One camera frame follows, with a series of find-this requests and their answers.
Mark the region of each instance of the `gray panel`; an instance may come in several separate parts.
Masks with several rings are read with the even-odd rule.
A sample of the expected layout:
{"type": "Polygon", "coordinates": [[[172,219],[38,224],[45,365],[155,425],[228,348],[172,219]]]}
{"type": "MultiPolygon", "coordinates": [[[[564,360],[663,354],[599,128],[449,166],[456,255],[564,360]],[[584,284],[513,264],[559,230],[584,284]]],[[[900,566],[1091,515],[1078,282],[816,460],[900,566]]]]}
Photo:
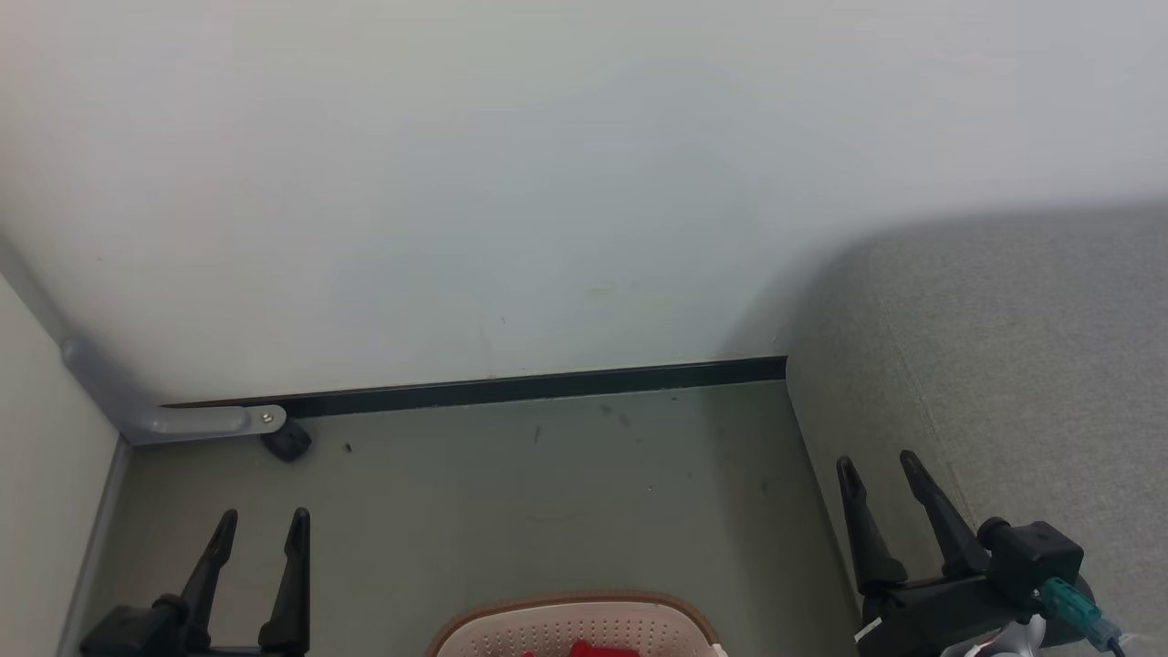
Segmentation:
{"type": "Polygon", "coordinates": [[[138,448],[91,608],[179,590],[234,506],[210,629],[252,643],[303,505],[312,655],[420,655],[467,608],[596,588],[680,596],[731,656],[854,653],[781,382],[304,423],[315,444],[291,465],[258,440],[138,448]]]}

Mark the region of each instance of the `black baseboard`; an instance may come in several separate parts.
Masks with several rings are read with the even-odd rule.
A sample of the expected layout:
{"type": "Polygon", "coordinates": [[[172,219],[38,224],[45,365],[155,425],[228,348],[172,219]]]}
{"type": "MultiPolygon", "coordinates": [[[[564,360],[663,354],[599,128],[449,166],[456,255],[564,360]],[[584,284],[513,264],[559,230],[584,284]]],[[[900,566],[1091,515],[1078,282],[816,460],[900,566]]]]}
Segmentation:
{"type": "Polygon", "coordinates": [[[320,417],[349,413],[376,413],[437,406],[471,406],[505,401],[577,397],[640,390],[723,386],[750,381],[773,381],[786,378],[787,357],[721,360],[695,365],[630,367],[598,372],[544,374],[482,379],[425,386],[367,388],[335,393],[285,395],[245,400],[179,404],[179,408],[208,406],[279,404],[290,417],[320,417]]]}

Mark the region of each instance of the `black rubber foot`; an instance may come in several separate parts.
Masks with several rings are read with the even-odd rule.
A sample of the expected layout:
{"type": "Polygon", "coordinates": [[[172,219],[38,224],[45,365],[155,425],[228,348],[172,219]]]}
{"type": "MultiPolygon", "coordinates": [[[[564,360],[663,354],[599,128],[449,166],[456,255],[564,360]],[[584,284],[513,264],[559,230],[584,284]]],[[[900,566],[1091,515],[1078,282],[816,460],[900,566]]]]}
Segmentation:
{"type": "Polygon", "coordinates": [[[267,451],[276,455],[276,458],[285,463],[292,463],[304,456],[312,447],[312,438],[294,420],[286,420],[284,426],[271,434],[262,434],[259,440],[264,442],[267,451]]]}

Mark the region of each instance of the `perforated basket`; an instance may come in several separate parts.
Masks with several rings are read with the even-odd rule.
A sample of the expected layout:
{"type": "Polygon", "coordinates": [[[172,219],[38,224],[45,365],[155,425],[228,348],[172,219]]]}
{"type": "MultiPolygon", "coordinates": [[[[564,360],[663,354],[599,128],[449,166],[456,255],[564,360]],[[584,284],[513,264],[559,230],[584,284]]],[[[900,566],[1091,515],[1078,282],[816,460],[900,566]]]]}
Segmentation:
{"type": "Polygon", "coordinates": [[[450,622],[426,657],[568,657],[577,641],[641,657],[726,657],[696,609],[667,595],[577,593],[495,604],[450,622]]]}

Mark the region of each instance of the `metal bracket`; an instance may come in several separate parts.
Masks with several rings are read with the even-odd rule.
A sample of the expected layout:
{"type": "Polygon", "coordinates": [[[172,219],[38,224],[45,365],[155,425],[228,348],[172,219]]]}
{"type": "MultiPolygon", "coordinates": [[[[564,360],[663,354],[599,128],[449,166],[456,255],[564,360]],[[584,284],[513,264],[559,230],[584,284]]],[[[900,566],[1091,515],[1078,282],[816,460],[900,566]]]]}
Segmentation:
{"type": "Polygon", "coordinates": [[[278,406],[165,408],[137,389],[89,340],[70,331],[21,257],[0,238],[0,275],[61,347],[61,359],[130,444],[201,441],[270,434],[284,426],[278,406]]]}
{"type": "Polygon", "coordinates": [[[65,338],[61,343],[61,359],[130,444],[269,434],[287,420],[287,414],[278,406],[155,406],[127,383],[97,348],[81,338],[65,338]]]}

